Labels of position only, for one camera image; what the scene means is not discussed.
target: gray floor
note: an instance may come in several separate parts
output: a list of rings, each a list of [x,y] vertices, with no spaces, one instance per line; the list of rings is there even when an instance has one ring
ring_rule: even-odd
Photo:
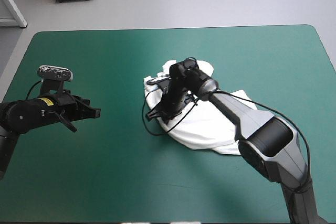
[[[19,27],[0,28],[0,73],[4,71],[21,32]]]
[[[52,0],[14,1],[28,27],[18,40],[9,30],[0,28],[0,38],[6,36],[6,41],[12,41],[0,44],[1,63],[8,59],[3,55],[13,50],[4,71],[0,69],[0,100],[32,36],[48,30],[310,24],[336,66],[336,0],[90,0],[60,4]]]

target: gray robot arm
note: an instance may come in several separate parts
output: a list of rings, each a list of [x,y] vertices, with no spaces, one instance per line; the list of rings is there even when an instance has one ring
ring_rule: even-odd
[[[214,93],[209,101],[235,124],[241,156],[269,181],[281,183],[291,221],[327,223],[318,216],[310,175],[303,192],[293,193],[308,173],[297,131],[271,112],[252,110],[229,95]]]
[[[146,114],[147,119],[162,118],[167,122],[174,118],[184,108],[188,90],[199,99],[211,102],[234,124],[242,157],[269,181],[281,183],[292,224],[327,223],[317,213],[298,132],[273,113],[253,110],[221,93],[217,81],[199,70],[195,59],[170,67],[169,85],[163,89],[160,103]]]

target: green tabletop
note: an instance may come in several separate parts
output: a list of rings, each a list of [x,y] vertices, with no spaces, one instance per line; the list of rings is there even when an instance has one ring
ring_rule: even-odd
[[[336,222],[336,74],[308,25],[36,34],[5,101],[25,98],[40,65],[61,66],[74,73],[66,88],[101,118],[75,122],[76,133],[54,124],[20,137],[0,181],[0,221],[288,223],[280,186],[240,156],[145,131],[143,78],[186,57],[210,62],[221,89],[244,89],[298,124],[319,214]]]

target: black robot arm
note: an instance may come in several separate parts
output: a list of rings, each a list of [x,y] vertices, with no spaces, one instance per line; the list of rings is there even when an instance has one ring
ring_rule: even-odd
[[[269,111],[253,110],[219,89],[194,58],[170,67],[170,82],[160,103],[146,114],[148,120],[168,122],[185,107],[187,92],[215,105],[235,126],[242,157],[271,182],[281,183],[292,224],[327,223],[318,216],[312,181],[303,159],[298,132]]]
[[[75,132],[72,121],[100,116],[100,109],[90,107],[90,100],[64,89],[64,82],[72,80],[69,69],[41,66],[37,73],[42,77],[37,98],[0,103],[0,179],[21,134],[57,122]]]

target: wire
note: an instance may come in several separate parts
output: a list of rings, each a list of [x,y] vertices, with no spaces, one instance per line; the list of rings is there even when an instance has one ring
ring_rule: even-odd
[[[27,93],[27,95],[26,95],[26,100],[28,100],[29,95],[30,95],[31,91],[33,90],[33,88],[34,88],[36,85],[38,85],[39,83],[41,83],[41,82],[42,82],[42,81],[39,80],[39,81],[35,82],[35,83],[32,85],[32,87],[30,88],[30,90],[28,91],[28,93]]]
[[[301,186],[298,186],[295,189],[289,188],[286,185],[284,185],[289,191],[291,191],[291,195],[290,195],[290,198],[289,198],[289,201],[288,201],[289,202],[289,218],[290,218],[291,223],[296,224],[296,222],[294,220],[294,216],[293,216],[293,207],[294,207],[295,194],[302,194],[302,193],[304,193],[305,191],[307,191],[306,187],[310,184],[310,150],[309,150],[309,145],[308,145],[308,142],[307,142],[305,136],[303,135],[303,133],[301,132],[301,130],[299,129],[299,127],[297,127],[293,123],[293,121],[291,119],[289,119],[287,116],[285,116],[284,114],[282,114],[281,112],[279,112],[279,111],[277,111],[275,109],[272,109],[272,108],[270,108],[270,107],[268,107],[266,105],[263,105],[263,104],[261,104],[259,102],[255,102],[255,101],[252,101],[252,100],[248,100],[248,99],[245,99],[245,98],[238,97],[238,96],[230,94],[230,93],[228,93],[226,91],[222,91],[222,90],[219,91],[219,90],[217,90],[217,91],[212,92],[212,94],[214,94],[214,93],[226,94],[226,95],[229,95],[231,97],[235,97],[235,98],[247,101],[247,102],[252,102],[252,103],[254,103],[256,105],[259,105],[259,106],[261,106],[261,107],[263,107],[263,108],[265,108],[267,110],[273,111],[273,112],[281,115],[290,124],[292,124],[293,127],[298,131],[298,133],[302,137],[303,142],[305,143],[305,146],[306,146],[306,150],[307,150],[307,175],[306,175],[306,179],[305,179],[304,183]]]
[[[143,106],[142,106],[142,123],[143,123],[143,126],[145,127],[145,129],[147,130],[147,132],[153,136],[162,136],[162,135],[165,135],[169,132],[171,132],[173,129],[175,129],[176,126],[178,126],[185,118],[186,116],[192,111],[192,109],[197,105],[197,102],[199,99],[196,99],[195,102],[194,102],[194,105],[188,110],[188,112],[173,126],[171,127],[169,130],[167,131],[164,131],[163,133],[154,133],[154,132],[151,132],[149,130],[149,128],[147,127],[146,125],[146,122],[145,122],[145,119],[144,119],[144,116],[143,116],[143,112],[144,112],[144,108],[145,108],[145,105],[146,105],[146,101],[147,101],[147,97],[149,96],[150,93],[148,93],[143,101]]]

